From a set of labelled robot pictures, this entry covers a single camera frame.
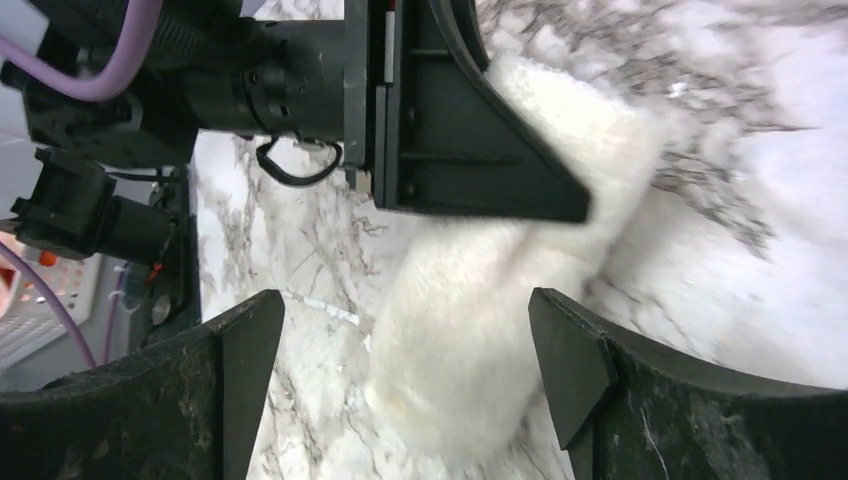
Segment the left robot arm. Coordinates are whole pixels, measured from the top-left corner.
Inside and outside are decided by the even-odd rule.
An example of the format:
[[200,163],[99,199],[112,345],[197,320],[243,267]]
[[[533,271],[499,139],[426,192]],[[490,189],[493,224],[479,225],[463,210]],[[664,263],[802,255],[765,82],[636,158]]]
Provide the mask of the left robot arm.
[[155,264],[188,237],[188,207],[115,194],[108,167],[185,178],[200,130],[329,147],[380,209],[581,223],[591,196],[485,79],[470,1],[348,1],[340,20],[260,21],[237,1],[167,1],[117,98],[51,91],[6,64],[43,164],[1,224],[79,260]]

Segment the white towel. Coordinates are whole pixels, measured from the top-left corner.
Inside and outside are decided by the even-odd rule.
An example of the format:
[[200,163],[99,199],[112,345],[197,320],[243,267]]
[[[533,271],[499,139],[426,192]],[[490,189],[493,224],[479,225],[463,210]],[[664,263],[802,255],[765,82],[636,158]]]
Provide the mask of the white towel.
[[419,229],[376,318],[367,403],[411,451],[483,460],[518,430],[541,380],[536,287],[580,299],[661,157],[645,111],[516,55],[487,78],[593,194],[588,221],[436,219]]

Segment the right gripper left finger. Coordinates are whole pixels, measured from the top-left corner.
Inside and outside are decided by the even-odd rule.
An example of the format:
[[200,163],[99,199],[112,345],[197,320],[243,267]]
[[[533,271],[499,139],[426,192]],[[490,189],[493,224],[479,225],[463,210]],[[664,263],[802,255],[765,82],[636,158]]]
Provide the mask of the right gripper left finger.
[[107,365],[1,397],[5,479],[242,479],[285,315],[261,291]]

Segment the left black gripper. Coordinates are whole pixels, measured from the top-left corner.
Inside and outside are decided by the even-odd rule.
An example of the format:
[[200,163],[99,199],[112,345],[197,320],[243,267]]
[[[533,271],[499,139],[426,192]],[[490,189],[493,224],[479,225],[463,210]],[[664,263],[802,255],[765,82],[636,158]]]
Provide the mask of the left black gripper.
[[485,78],[471,1],[344,5],[344,168],[381,209],[581,223],[588,189]]

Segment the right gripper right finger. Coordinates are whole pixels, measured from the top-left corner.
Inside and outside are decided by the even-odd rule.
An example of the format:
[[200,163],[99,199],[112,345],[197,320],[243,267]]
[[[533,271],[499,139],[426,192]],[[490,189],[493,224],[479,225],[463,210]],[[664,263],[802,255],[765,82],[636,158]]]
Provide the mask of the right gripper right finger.
[[529,319],[579,479],[843,479],[847,395],[720,367],[537,288]]

